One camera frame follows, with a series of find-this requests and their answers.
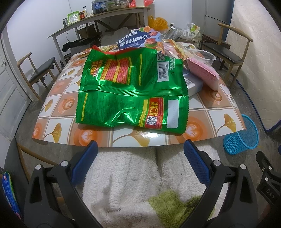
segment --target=green fuzzy fabric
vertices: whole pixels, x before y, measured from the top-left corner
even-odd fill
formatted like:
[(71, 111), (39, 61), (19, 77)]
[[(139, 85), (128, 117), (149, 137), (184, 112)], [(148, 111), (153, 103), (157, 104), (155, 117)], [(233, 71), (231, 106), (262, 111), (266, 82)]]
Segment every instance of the green fuzzy fabric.
[(190, 215), (201, 196), (195, 196), (186, 203), (172, 190), (162, 192), (159, 196), (151, 197), (148, 202), (156, 211), (158, 218), (165, 228), (178, 228)]

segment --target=refrigerator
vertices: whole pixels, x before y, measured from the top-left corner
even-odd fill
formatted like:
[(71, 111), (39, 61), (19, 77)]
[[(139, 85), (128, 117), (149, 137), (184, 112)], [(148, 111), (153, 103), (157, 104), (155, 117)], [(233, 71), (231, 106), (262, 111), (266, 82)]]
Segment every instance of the refrigerator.
[[(201, 34), (219, 36), (218, 23), (230, 25), (234, 0), (192, 0), (191, 22), (200, 27)], [(224, 29), (223, 40), (226, 40), (228, 29)]]

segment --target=green snack bag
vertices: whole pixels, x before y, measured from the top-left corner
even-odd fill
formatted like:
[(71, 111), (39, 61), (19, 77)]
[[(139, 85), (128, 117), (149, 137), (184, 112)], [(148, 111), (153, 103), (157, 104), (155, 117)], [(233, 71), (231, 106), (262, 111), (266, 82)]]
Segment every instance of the green snack bag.
[(182, 60), (157, 50), (91, 50), (81, 78), (76, 123), (139, 127), (184, 133), (188, 92)]

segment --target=blue snack bag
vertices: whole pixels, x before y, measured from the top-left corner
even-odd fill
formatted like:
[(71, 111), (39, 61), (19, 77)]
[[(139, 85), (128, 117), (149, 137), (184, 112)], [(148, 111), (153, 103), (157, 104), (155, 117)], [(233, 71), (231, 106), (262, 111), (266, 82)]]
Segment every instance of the blue snack bag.
[(15, 212), (15, 214), (18, 216), (18, 218), (21, 219), (21, 212), (20, 212), (19, 206), (17, 204), (14, 189), (12, 186), (11, 176), (8, 173), (8, 171), (4, 172), (4, 174), (3, 174), (2, 186), (3, 186), (4, 194), (6, 196), (6, 200), (8, 201), (10, 207)]
[(164, 52), (164, 46), (161, 42), (162, 34), (155, 31), (149, 26), (131, 30), (129, 34), (124, 36), (117, 42), (119, 50), (129, 47), (147, 47), (157, 49), (157, 51)]

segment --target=mesh wastebasket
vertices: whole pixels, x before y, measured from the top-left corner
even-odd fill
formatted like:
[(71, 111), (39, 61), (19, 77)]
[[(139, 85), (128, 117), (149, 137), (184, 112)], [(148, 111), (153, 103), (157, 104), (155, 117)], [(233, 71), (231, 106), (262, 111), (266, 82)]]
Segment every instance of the mesh wastebasket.
[(228, 134), (223, 139), (223, 147), (231, 155), (254, 149), (259, 143), (259, 134), (255, 123), (244, 114), (242, 114), (242, 117), (247, 130)]

